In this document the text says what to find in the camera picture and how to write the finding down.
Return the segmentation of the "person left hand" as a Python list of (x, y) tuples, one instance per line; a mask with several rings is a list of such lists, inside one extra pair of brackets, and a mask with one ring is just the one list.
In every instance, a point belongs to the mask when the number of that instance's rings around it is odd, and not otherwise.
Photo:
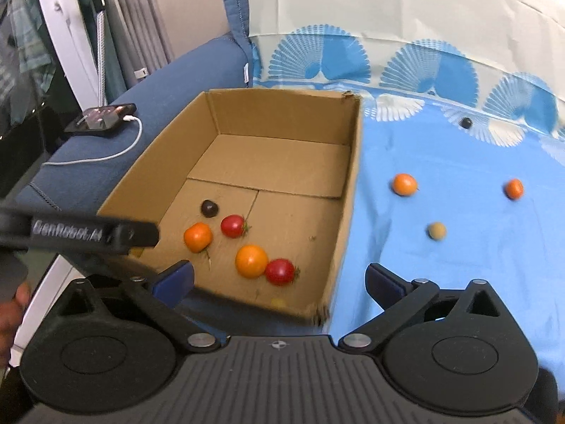
[(11, 357), (15, 334), (23, 322), (31, 301), (31, 287), (27, 281), (18, 286), (15, 296), (1, 304), (0, 310), (0, 369), (5, 370)]

